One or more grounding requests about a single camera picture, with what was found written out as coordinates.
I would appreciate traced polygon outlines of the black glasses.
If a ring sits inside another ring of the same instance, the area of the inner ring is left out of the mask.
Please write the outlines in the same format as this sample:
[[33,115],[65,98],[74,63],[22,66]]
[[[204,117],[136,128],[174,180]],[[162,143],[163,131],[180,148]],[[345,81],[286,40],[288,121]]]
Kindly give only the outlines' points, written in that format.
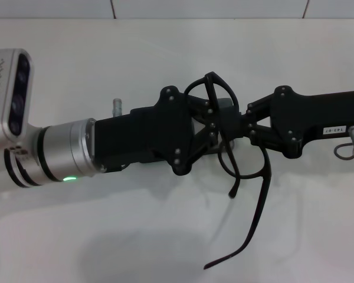
[[[232,98],[235,105],[238,106],[238,116],[234,121],[231,121],[231,122],[226,123],[224,125],[225,126],[232,126],[233,128],[236,127],[238,129],[238,134],[239,134],[238,138],[242,137],[242,135],[240,134],[240,125],[241,124],[240,124],[239,119],[240,119],[241,113],[239,112],[239,104],[238,104],[237,97],[234,94],[234,92],[232,91],[232,89],[230,88],[230,86],[219,75],[217,75],[214,72],[210,72],[208,74],[205,74],[205,76],[202,79],[198,79],[198,80],[194,81],[192,84],[190,84],[186,88],[185,94],[189,94],[189,92],[193,88],[195,88],[201,84],[203,84],[205,86],[207,94],[208,93],[216,94],[214,85],[218,85],[218,86],[222,87],[229,94],[229,96]],[[264,205],[266,202],[266,198],[268,195],[268,190],[269,190],[270,182],[271,182],[270,158],[268,156],[268,153],[267,153],[265,147],[263,147],[262,145],[259,145],[259,148],[260,148],[260,150],[263,154],[263,157],[264,157],[264,165],[263,165],[262,169],[260,169],[256,173],[253,173],[250,175],[241,175],[240,171],[238,173],[228,173],[229,175],[233,175],[235,177],[235,183],[234,183],[233,187],[231,188],[230,192],[228,193],[228,196],[231,199],[236,197],[241,180],[255,179],[258,177],[261,177],[263,179],[261,189],[260,189],[260,194],[259,194],[258,201],[257,201],[257,206],[255,208],[254,216],[253,216],[247,237],[246,237],[244,243],[236,251],[230,253],[229,255],[223,256],[222,258],[216,259],[216,260],[206,264],[204,266],[204,269],[212,268],[213,266],[216,266],[228,259],[235,257],[239,253],[241,253],[248,246],[248,244],[251,242],[251,240],[255,234],[255,231],[257,229],[257,226],[259,224],[259,221],[260,221],[263,209],[264,209]],[[232,170],[232,165],[231,165],[228,155],[226,153],[223,153],[222,156],[223,156],[223,160],[224,160],[225,164]]]

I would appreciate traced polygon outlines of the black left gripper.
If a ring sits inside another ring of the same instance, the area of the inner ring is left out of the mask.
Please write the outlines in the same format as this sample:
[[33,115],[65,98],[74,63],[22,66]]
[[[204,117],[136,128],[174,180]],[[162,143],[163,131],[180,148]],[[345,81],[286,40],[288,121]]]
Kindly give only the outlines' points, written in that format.
[[192,169],[188,155],[193,136],[186,96],[168,86],[154,106],[96,121],[94,159],[108,172],[137,162],[166,161],[176,175],[183,176]]

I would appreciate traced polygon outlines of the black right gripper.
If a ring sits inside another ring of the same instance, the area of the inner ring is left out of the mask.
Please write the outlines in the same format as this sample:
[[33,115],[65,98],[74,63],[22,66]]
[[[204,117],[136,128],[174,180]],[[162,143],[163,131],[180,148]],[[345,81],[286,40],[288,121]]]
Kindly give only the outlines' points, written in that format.
[[[191,164],[204,155],[217,154],[222,168],[227,173],[238,173],[238,165],[231,143],[238,138],[238,129],[224,124],[238,116],[238,106],[220,108],[216,94],[208,93],[203,99],[182,93],[188,114],[202,119],[205,126],[194,135],[191,145]],[[271,115],[271,127],[257,122]],[[303,96],[289,86],[280,86],[272,95],[249,103],[240,115],[240,134],[248,137],[252,145],[279,145],[282,139],[282,154],[289,159],[302,155],[303,147],[314,140],[335,139],[348,136],[354,126],[354,91]],[[225,164],[226,153],[232,170]]]

